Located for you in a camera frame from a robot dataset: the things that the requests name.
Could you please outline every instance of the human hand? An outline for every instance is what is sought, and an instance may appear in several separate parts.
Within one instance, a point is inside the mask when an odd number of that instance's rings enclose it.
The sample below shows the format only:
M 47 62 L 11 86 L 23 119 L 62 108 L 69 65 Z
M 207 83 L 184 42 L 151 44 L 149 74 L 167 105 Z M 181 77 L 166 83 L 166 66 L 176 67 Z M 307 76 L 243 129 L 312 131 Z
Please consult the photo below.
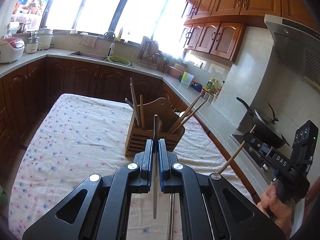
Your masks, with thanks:
M 292 208 L 289 205 L 283 204 L 276 196 L 277 189 L 275 183 L 269 185 L 266 191 L 261 196 L 261 202 L 257 207 L 269 217 L 266 209 L 270 208 L 276 216 L 275 224 L 279 226 L 285 233 L 286 237 L 290 237 L 291 233 L 291 216 Z

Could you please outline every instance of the countertop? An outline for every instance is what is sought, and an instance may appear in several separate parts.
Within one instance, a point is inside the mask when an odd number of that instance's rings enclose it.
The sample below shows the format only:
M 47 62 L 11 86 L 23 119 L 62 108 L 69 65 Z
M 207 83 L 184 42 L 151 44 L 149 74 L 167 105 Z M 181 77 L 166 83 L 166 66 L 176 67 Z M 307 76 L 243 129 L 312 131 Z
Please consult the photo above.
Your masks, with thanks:
M 162 73 L 156 69 L 153 69 L 150 66 L 145 66 L 137 61 L 131 60 L 133 66 L 132 68 L 124 65 L 114 64 L 108 61 L 69 55 L 73 52 L 76 51 L 66 49 L 48 49 L 38 51 L 34 54 L 24 53 L 22 57 L 17 61 L 14 61 L 12 63 L 0 64 L 0 78 L 26 64 L 29 64 L 41 58 L 57 57 L 111 66 L 161 79 L 187 105 L 190 105 L 194 101 L 194 99 L 199 95 L 199 93 L 195 91 L 193 88 L 181 84 L 178 79 L 168 74 Z M 202 102 L 203 98 L 200 98 L 197 104 L 195 105 L 194 109 Z M 207 126 L 211 133 L 220 141 L 220 143 L 228 151 L 228 153 L 230 155 L 233 155 L 233 153 L 237 150 L 238 145 L 232 140 L 230 134 L 241 134 L 241 132 L 238 131 L 230 122 L 228 122 L 220 113 L 218 113 L 208 102 L 205 103 L 197 111 L 197 116 Z M 262 177 L 262 175 L 259 173 L 257 168 L 253 165 L 253 163 L 250 161 L 250 159 L 245 155 L 243 151 L 241 151 L 235 158 L 235 162 L 241 168 L 242 172 L 245 174 L 247 179 L 250 181 L 253 188 L 256 190 L 257 194 L 261 197 L 262 193 L 265 191 L 268 184 Z

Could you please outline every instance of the white tablecloth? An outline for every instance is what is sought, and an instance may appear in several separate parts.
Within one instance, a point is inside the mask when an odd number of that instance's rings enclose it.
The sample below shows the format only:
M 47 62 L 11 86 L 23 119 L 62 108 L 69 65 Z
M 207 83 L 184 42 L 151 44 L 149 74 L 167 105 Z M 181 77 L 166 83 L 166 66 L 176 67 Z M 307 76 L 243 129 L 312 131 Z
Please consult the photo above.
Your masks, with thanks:
M 93 173 L 113 174 L 132 162 L 124 157 L 132 109 L 123 103 L 62 95 L 32 139 L 19 167 L 9 204 L 9 228 L 24 231 Z M 226 162 L 195 118 L 174 150 L 179 162 L 209 175 Z M 252 201 L 234 171 L 223 176 Z M 169 195 L 159 193 L 153 220 L 152 193 L 133 194 L 127 239 L 165 239 Z M 182 239 L 179 198 L 175 198 L 173 238 Z

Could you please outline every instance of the round metal pivot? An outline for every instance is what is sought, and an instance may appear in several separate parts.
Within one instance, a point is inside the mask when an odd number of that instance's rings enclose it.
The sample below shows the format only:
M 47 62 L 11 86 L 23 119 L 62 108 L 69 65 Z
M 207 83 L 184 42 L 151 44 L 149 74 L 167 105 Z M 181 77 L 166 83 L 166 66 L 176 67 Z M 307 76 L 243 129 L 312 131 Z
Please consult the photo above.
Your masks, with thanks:
M 181 163 L 175 163 L 173 165 L 173 167 L 176 169 L 176 170 L 181 170 L 183 168 L 183 165 Z
M 214 179 L 214 180 L 220 180 L 221 179 L 221 175 L 219 173 L 212 173 L 211 174 L 211 179 Z
M 90 177 L 89 177 L 89 180 L 92 181 L 92 182 L 96 182 L 100 179 L 100 176 L 98 174 L 92 174 Z
M 129 170 L 135 170 L 136 168 L 138 168 L 138 164 L 137 163 L 129 163 L 128 164 L 128 169 Z

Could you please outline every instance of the wooden utensil holder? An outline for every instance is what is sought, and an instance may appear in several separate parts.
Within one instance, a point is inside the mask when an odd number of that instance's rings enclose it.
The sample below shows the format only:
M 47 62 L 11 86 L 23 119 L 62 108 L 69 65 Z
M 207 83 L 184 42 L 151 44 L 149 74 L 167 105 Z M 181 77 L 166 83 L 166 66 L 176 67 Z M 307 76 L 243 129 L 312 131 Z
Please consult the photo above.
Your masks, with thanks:
M 162 121 L 162 130 L 158 134 L 159 139 L 164 139 L 167 151 L 172 152 L 181 140 L 185 129 L 182 126 L 175 134 L 168 134 L 169 128 L 179 119 L 179 116 L 172 111 L 170 104 L 165 98 L 143 104 L 146 130 L 138 127 L 134 114 L 131 117 L 127 139 L 125 142 L 125 156 L 133 156 L 136 153 L 143 152 L 146 147 L 146 141 L 153 139 L 153 116 L 158 115 Z

